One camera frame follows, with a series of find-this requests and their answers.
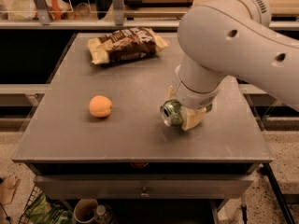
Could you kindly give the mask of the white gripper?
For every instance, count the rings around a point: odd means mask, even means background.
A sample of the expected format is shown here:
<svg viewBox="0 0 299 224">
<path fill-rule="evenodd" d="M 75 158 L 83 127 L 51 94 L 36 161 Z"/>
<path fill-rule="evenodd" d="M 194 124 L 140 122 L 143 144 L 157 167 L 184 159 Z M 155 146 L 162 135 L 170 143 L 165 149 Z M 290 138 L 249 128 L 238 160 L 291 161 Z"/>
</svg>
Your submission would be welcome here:
<svg viewBox="0 0 299 224">
<path fill-rule="evenodd" d="M 176 98 L 183 107 L 183 131 L 197 126 L 204 118 L 221 89 L 222 74 L 205 68 L 199 63 L 182 63 L 174 71 L 168 98 Z"/>
</svg>

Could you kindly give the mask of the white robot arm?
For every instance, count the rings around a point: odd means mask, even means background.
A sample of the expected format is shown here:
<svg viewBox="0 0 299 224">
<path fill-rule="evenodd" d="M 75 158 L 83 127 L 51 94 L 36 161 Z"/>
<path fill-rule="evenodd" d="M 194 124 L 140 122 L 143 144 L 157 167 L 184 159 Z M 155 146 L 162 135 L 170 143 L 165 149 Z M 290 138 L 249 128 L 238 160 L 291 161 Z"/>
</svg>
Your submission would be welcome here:
<svg viewBox="0 0 299 224">
<path fill-rule="evenodd" d="M 164 124 L 196 126 L 227 76 L 298 111 L 299 43 L 271 30 L 270 21 L 266 0 L 214 0 L 190 9 L 178 26 L 185 57 L 161 107 Z"/>
</svg>

